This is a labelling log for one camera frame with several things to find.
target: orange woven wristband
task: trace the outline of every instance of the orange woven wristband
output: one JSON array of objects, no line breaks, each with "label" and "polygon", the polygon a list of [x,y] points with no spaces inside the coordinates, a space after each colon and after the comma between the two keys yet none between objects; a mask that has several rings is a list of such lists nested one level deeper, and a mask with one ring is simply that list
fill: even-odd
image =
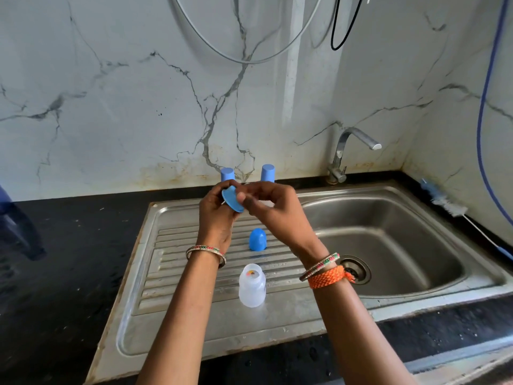
[{"label": "orange woven wristband", "polygon": [[344,267],[340,265],[328,270],[327,272],[310,277],[308,279],[308,283],[312,289],[318,289],[320,287],[334,284],[343,278],[347,278],[350,282],[355,282],[354,276],[351,273],[346,272]]}]

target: faucet spout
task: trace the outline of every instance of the faucet spout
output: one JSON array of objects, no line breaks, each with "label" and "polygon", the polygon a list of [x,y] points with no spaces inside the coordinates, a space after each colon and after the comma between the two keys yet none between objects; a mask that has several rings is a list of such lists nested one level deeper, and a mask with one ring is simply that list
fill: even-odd
[{"label": "faucet spout", "polygon": [[379,150],[381,148],[380,143],[375,141],[362,130],[356,127],[346,128],[342,132],[342,135],[340,135],[339,142],[337,143],[337,151],[335,152],[335,156],[333,157],[333,163],[328,166],[328,171],[330,172],[328,182],[330,184],[342,183],[346,180],[346,168],[344,167],[344,169],[340,171],[340,163],[342,162],[342,155],[344,154],[347,139],[351,134],[360,139],[371,150]]}]

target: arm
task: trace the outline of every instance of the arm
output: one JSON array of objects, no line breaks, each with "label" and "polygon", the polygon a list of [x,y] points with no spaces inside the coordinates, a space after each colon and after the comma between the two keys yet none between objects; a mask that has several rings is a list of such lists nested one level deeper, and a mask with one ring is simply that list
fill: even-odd
[{"label": "arm", "polygon": [[[290,186],[271,182],[239,185],[237,200],[309,268],[329,252],[306,219]],[[271,200],[269,208],[258,200]],[[323,271],[335,267],[332,263]],[[345,383],[415,384],[347,279],[313,290]]]},{"label": "arm", "polygon": [[[239,214],[221,205],[220,194],[235,184],[221,182],[201,201],[197,245],[217,247],[221,252],[228,249],[231,226]],[[137,385],[197,383],[218,266],[219,258],[211,252],[190,255]]]}]

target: wall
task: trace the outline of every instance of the wall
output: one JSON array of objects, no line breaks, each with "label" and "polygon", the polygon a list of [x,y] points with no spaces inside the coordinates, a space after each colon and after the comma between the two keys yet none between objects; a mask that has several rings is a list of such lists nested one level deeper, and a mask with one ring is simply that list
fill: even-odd
[{"label": "wall", "polygon": [[[218,47],[255,59],[306,20],[316,0],[301,1],[183,3]],[[323,0],[299,48],[246,67],[171,0],[0,0],[0,184],[31,200],[213,184],[223,166],[242,181],[264,163],[320,175],[333,121],[384,146],[349,143],[348,172],[399,169],[477,1],[371,0],[333,52]],[[355,6],[342,0],[336,41]]]},{"label": "wall", "polygon": [[[481,0],[450,70],[438,89],[407,157],[404,171],[438,183],[468,215],[513,244],[513,227],[499,212],[481,178],[476,129],[491,45],[502,0]],[[488,179],[505,210],[513,214],[513,10],[491,78],[482,123],[482,155]]]}]

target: countertop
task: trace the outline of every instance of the countertop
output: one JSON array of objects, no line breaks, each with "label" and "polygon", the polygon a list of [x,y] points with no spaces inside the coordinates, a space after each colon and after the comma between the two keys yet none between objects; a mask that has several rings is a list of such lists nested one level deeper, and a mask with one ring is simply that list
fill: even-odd
[{"label": "countertop", "polygon": [[[465,220],[451,219],[433,206],[406,174],[352,174],[343,185],[386,180],[409,189],[511,270]],[[280,182],[297,189],[324,186],[322,178]],[[0,241],[0,382],[83,383],[148,204],[200,198],[209,188],[15,203],[16,218],[35,233],[46,256],[31,261],[19,244]],[[513,336],[513,295],[384,321],[379,327],[401,359],[412,361]],[[339,378],[326,335],[202,362],[200,383],[209,383],[213,376],[218,383],[244,378],[248,383],[314,384]],[[129,377],[109,383],[134,381]]]}]

